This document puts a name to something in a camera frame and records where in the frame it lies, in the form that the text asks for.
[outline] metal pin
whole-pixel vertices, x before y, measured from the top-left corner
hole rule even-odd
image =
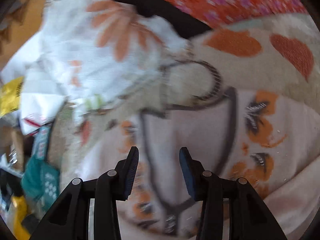
[[[242,185],[245,185],[245,184],[247,184],[247,180],[245,179],[245,178],[240,178],[239,180],[238,180],[238,182],[240,183],[240,184],[242,184]]]
[[[81,182],[81,180],[79,178],[76,178],[72,181],[73,185],[78,185]]]
[[[115,170],[110,170],[110,171],[108,171],[107,174],[108,174],[108,176],[113,177],[113,176],[117,175],[117,172]]]
[[[212,172],[211,171],[204,171],[204,172],[202,172],[202,175],[205,177],[210,177],[212,175]]]

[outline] clutter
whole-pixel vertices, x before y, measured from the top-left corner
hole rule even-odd
[[[33,234],[39,224],[39,219],[34,214],[27,215],[21,222],[21,225],[28,231],[29,234]]]
[[[54,120],[65,100],[59,84],[43,68],[43,61],[34,62],[26,72],[21,93],[20,125],[24,135]]]
[[[15,207],[13,217],[13,234],[17,240],[28,240],[30,238],[30,233],[21,225],[23,219],[28,213],[27,202],[23,195],[13,196],[11,200]]]
[[[20,178],[0,169],[0,210],[8,212],[12,196],[22,196]]]
[[[2,121],[6,122],[11,127],[17,127],[17,126],[19,126],[18,115],[19,115],[19,111],[14,111],[11,113],[7,113],[0,118]]]
[[[0,117],[18,110],[23,77],[16,78],[2,86],[0,98]]]
[[[24,171],[25,152],[24,137],[18,128],[0,127],[0,147],[6,155],[6,166],[19,172]]]
[[[59,171],[45,160],[51,125],[39,129],[27,163],[21,186],[28,198],[37,202],[43,211],[48,211],[59,195]]]

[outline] yellow package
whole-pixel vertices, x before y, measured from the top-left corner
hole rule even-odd
[[[0,117],[18,110],[22,84],[23,77],[19,77],[2,86],[0,94]]]
[[[28,240],[30,238],[29,232],[21,225],[21,222],[27,215],[27,202],[24,196],[11,197],[11,202],[16,209],[13,217],[13,234],[17,240]]]

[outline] orange heart print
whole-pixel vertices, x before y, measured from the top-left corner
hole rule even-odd
[[[252,57],[262,51],[262,46],[255,38],[249,36],[249,31],[234,32],[221,29],[215,31],[204,45],[237,57]]]

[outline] floor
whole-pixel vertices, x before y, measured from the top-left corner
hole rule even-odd
[[[23,24],[12,23],[11,41],[8,44],[4,42],[4,51],[0,55],[0,70],[3,69],[12,55],[40,28],[44,3],[45,0],[30,0]]]

